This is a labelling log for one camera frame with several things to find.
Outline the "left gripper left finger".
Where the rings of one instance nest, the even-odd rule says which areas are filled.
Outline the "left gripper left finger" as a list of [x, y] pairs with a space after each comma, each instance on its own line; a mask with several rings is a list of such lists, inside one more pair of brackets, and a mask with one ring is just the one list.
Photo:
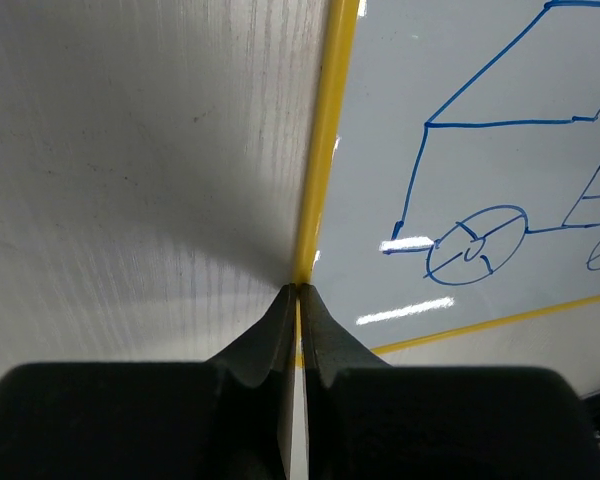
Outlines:
[[0, 379], [0, 479], [284, 479], [297, 289], [203, 362], [52, 362]]

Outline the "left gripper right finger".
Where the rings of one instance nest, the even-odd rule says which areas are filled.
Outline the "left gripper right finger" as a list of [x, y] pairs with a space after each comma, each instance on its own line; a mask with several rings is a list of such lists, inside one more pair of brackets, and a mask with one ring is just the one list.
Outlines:
[[536, 367], [392, 366], [299, 291], [312, 479], [600, 479], [582, 401]]

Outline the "yellow-framed small whiteboard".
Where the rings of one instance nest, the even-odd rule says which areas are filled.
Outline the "yellow-framed small whiteboard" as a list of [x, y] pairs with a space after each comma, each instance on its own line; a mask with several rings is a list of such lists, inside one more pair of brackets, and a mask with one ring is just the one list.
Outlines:
[[392, 366], [569, 385], [396, 356], [600, 299], [600, 1], [337, 1], [321, 81], [300, 288]]

